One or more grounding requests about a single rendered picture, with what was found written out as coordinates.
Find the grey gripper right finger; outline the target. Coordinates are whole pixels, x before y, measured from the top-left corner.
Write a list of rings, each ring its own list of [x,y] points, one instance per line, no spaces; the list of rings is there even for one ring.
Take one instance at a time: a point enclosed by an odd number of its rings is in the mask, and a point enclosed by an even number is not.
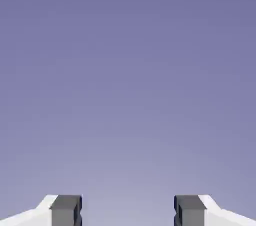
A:
[[[173,226],[256,226],[256,220],[222,209],[210,195],[175,195]]]

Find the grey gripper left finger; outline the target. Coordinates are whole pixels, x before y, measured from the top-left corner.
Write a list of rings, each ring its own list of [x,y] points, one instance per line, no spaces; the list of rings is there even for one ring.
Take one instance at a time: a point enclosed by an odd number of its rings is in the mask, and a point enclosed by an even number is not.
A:
[[[0,220],[0,226],[83,226],[81,195],[46,195],[34,209]]]

